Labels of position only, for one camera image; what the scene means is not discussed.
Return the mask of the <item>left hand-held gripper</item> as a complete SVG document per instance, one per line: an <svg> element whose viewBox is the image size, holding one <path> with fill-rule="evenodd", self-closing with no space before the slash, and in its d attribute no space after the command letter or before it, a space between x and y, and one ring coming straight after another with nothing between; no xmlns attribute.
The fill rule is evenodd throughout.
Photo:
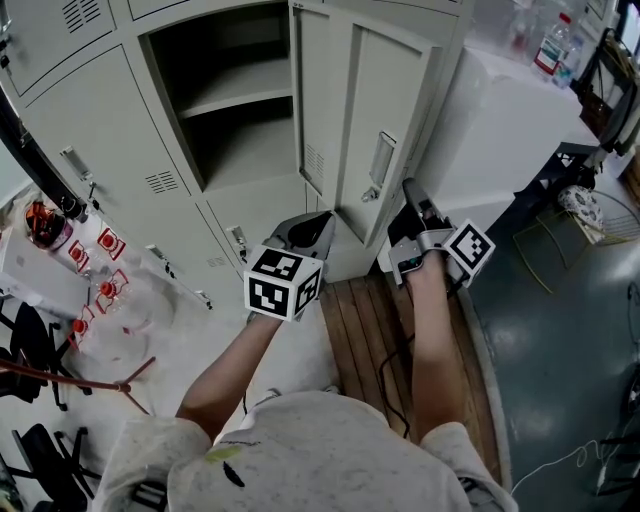
<svg viewBox="0 0 640 512"><path fill-rule="evenodd" d="M286 322L299 319L319 295L335 228L330 211L281 222L245 264L245 308Z"/></svg>

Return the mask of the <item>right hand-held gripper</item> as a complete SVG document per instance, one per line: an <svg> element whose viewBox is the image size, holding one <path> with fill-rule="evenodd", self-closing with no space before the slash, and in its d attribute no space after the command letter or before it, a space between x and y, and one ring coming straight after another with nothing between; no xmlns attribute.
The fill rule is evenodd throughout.
<svg viewBox="0 0 640 512"><path fill-rule="evenodd" d="M420 269L431 252L443 257L451 289L469 286L492 256L495 244L471 220L458 226L452 224L430 201L425 201L425 192L414 178L405 178L402 188L408 204L387 229L396 286L402 287L406 276Z"/></svg>

